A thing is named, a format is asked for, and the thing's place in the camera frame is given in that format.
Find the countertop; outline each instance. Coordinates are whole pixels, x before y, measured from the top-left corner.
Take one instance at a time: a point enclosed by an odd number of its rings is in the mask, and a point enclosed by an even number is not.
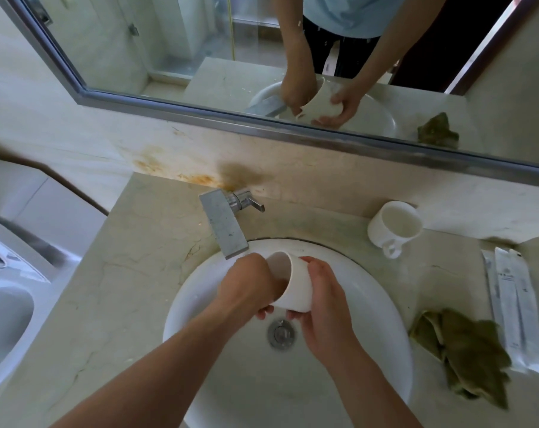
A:
[[[259,90],[283,80],[285,73],[278,67],[206,57],[187,86],[182,100],[202,107],[242,112]],[[333,76],[326,78],[341,85],[350,81]],[[445,112],[450,128],[460,135],[459,149],[485,153],[464,96],[386,84],[375,84],[368,94],[392,114],[398,126],[398,139],[417,142],[417,127]],[[357,131],[383,135],[374,127],[360,127]]]
[[[218,251],[198,200],[208,189],[133,175],[0,397],[0,427],[47,427],[161,343],[180,285]],[[295,237],[344,253],[386,289],[406,327],[427,308],[491,317],[483,242],[425,230],[389,260],[366,239],[367,219],[262,200],[266,213],[239,213],[249,240]],[[443,368],[412,349],[409,404],[425,428],[539,427],[539,375],[510,372],[510,411],[502,411],[453,395]]]

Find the metal mirror frame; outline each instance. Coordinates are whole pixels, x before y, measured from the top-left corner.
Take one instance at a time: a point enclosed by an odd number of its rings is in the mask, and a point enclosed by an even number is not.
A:
[[[89,88],[51,33],[22,0],[0,0],[0,6],[79,105],[539,186],[539,165],[528,162]]]

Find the person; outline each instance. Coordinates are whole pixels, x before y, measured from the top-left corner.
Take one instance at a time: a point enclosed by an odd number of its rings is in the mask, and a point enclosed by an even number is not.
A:
[[[336,117],[313,123],[339,128],[363,96],[422,37],[446,0],[273,0],[286,49],[281,97],[294,115],[317,92],[316,73],[340,41],[335,76],[351,79],[331,98]]]
[[[301,322],[309,350],[333,378],[355,427],[422,428],[360,346],[345,293],[330,266],[308,261],[314,294]],[[215,300],[178,333],[117,375],[52,428],[178,427],[224,345],[253,316],[263,320],[285,290],[259,254],[239,258]]]

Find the mirror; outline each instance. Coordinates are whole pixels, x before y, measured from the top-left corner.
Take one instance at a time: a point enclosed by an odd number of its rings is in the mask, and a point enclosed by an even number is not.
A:
[[[92,89],[539,165],[539,0],[24,1]]]

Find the hand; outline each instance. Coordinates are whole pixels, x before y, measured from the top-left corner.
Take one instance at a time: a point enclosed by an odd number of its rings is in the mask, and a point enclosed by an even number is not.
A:
[[[286,281],[273,276],[266,259],[252,253],[237,259],[230,267],[218,287],[216,301],[240,313],[241,327],[254,315],[263,320],[266,312],[272,313],[273,306],[269,304],[276,301],[286,287]]]
[[[317,78],[307,40],[303,35],[288,52],[287,71],[281,83],[281,98],[296,116],[300,107],[317,94]]]
[[[331,266],[313,257],[302,258],[309,263],[307,269],[313,284],[311,311],[287,311],[287,318],[297,318],[301,322],[309,350],[330,370],[341,355],[362,349],[353,332],[345,291],[337,282]]]
[[[370,87],[365,87],[360,82],[352,80],[344,86],[339,92],[331,96],[331,103],[337,105],[343,104],[343,112],[335,117],[322,116],[311,123],[316,126],[338,129],[343,124],[351,120],[357,113],[361,99],[366,94]]]

